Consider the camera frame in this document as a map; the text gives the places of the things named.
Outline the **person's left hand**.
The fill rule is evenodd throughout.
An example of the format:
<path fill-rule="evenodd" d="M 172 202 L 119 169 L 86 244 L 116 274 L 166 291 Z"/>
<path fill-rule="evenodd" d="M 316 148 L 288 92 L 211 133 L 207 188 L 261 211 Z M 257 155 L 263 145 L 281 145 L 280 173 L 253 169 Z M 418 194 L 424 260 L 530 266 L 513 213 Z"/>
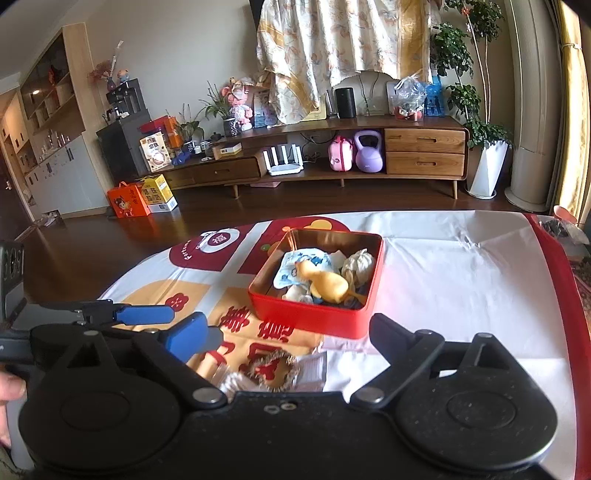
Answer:
<path fill-rule="evenodd" d="M 26 393 L 26 383 L 20 377 L 2 371 L 0 373 L 0 441 L 1 445 L 11 447 L 6 406 L 19 400 Z"/>

